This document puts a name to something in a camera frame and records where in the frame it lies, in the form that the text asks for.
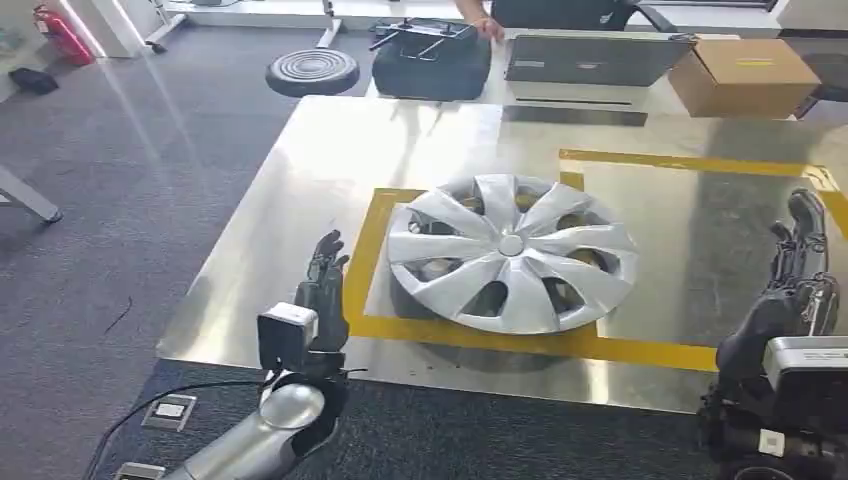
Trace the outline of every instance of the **silver hubcap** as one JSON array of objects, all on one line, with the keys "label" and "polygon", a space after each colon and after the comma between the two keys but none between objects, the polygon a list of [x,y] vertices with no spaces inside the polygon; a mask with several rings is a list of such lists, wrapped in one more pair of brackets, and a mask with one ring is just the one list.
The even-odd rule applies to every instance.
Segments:
[{"label": "silver hubcap", "polygon": [[493,332],[553,333],[607,315],[629,293],[636,247],[624,225],[567,185],[480,175],[396,212],[392,272],[418,302]]}]

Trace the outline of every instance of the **cable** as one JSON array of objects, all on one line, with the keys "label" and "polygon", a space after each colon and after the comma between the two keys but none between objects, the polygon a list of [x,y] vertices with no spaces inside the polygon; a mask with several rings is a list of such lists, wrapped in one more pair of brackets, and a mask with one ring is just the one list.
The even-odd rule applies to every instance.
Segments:
[{"label": "cable", "polygon": [[130,418],[132,418],[135,414],[137,414],[138,412],[140,412],[140,411],[144,410],[145,408],[147,408],[148,406],[150,406],[153,402],[160,400],[162,398],[165,398],[168,395],[171,395],[171,394],[174,394],[174,393],[185,392],[186,390],[199,390],[199,389],[202,389],[202,388],[236,387],[236,386],[254,387],[254,386],[258,386],[261,389],[261,388],[265,388],[265,387],[271,385],[276,380],[277,380],[277,375],[274,375],[271,379],[264,381],[264,382],[229,381],[229,382],[196,383],[196,384],[193,384],[193,385],[185,385],[185,386],[182,386],[182,387],[174,388],[174,389],[168,390],[167,392],[162,392],[162,393],[154,396],[150,400],[147,400],[146,402],[144,402],[141,405],[132,409],[130,411],[130,413],[124,415],[120,420],[118,420],[117,422],[112,424],[112,426],[109,427],[109,430],[106,430],[106,433],[103,434],[103,437],[101,437],[100,442],[97,444],[97,448],[94,450],[94,455],[92,455],[91,461],[88,463],[88,467],[86,467],[86,469],[85,469],[85,473],[83,474],[82,480],[92,480],[94,478],[94,473],[97,470],[97,465],[100,463],[100,459],[101,459],[101,457],[103,457],[103,452],[104,452],[104,450],[106,450],[106,445],[109,443],[109,439],[112,437],[112,435],[114,435],[115,432],[118,431],[118,429],[121,428],[121,426],[124,423],[126,423]]},{"label": "cable", "polygon": [[126,317],[128,313],[130,313],[130,310],[132,309],[132,295],[130,295],[129,297],[127,297],[127,300],[129,300],[129,303],[127,304],[127,308],[125,308],[125,309],[124,309],[124,311],[123,311],[123,312],[121,312],[121,314],[120,314],[120,315],[118,315],[118,318],[116,318],[116,319],[115,319],[115,321],[114,321],[114,322],[112,322],[112,324],[111,324],[111,325],[109,325],[109,327],[108,327],[108,328],[106,328],[106,330],[104,330],[104,331],[103,331],[103,335],[109,335],[109,331],[110,331],[110,330],[112,330],[112,328],[114,328],[114,327],[115,327],[115,325],[117,325],[117,324],[118,324],[118,322],[120,322],[121,320],[123,320],[123,319],[124,319],[124,317]]}]

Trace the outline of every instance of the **red fire extinguisher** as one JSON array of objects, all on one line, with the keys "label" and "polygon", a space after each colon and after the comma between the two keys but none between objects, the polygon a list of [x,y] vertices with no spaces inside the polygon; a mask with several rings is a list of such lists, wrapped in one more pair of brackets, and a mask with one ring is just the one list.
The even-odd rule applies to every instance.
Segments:
[{"label": "red fire extinguisher", "polygon": [[33,11],[33,17],[38,31],[62,52],[69,62],[82,66],[94,61],[91,50],[61,15],[48,9],[46,5],[39,5]]}]

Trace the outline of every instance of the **round stool seat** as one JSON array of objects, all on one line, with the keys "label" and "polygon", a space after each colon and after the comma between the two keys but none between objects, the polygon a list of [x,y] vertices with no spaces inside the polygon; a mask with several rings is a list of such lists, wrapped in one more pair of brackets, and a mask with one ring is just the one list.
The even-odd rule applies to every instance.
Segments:
[{"label": "round stool seat", "polygon": [[815,53],[805,55],[804,62],[822,82],[813,93],[816,99],[848,102],[848,55]]},{"label": "round stool seat", "polygon": [[350,55],[326,48],[301,50],[274,60],[265,81],[287,97],[336,95],[356,85],[359,64]]}]

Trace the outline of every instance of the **person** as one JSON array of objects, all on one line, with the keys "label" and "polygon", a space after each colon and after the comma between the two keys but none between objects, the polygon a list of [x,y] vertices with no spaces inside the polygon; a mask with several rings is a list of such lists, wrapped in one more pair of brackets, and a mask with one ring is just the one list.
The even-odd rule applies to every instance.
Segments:
[{"label": "person", "polygon": [[504,28],[483,8],[483,0],[455,0],[455,2],[465,23],[476,27],[485,38],[494,38],[499,42],[503,40]]},{"label": "person", "polygon": [[[504,27],[614,30],[618,28],[607,23],[614,14],[633,10],[623,0],[492,0],[489,15],[482,0],[454,1],[466,23],[477,27],[484,37],[498,41],[504,38]],[[618,17],[629,18],[629,15]]]}]

